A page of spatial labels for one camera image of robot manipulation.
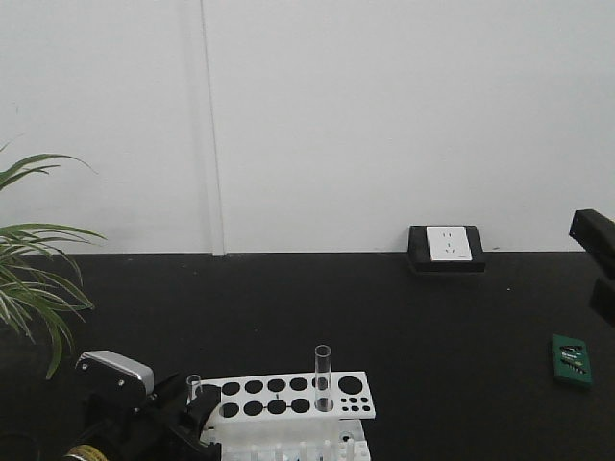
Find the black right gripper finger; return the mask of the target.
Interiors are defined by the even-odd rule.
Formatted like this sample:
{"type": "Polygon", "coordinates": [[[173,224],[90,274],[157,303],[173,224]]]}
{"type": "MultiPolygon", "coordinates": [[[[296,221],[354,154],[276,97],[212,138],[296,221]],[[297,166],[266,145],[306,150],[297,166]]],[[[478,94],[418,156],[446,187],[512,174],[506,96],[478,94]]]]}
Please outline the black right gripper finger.
{"type": "Polygon", "coordinates": [[[615,288],[613,280],[596,280],[590,299],[590,306],[611,327],[615,326],[615,288]]]}
{"type": "Polygon", "coordinates": [[[614,222],[595,209],[579,209],[573,216],[569,235],[603,269],[614,268],[614,222]]]}

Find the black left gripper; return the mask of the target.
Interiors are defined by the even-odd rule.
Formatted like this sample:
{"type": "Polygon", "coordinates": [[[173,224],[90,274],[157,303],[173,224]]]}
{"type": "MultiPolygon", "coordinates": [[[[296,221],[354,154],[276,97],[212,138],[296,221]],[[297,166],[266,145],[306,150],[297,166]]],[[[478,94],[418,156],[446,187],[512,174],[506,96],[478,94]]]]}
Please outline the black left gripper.
{"type": "Polygon", "coordinates": [[[203,427],[221,401],[220,387],[185,395],[180,373],[158,382],[138,408],[122,408],[99,396],[86,401],[81,460],[220,460],[222,445],[203,443],[203,427]]]}

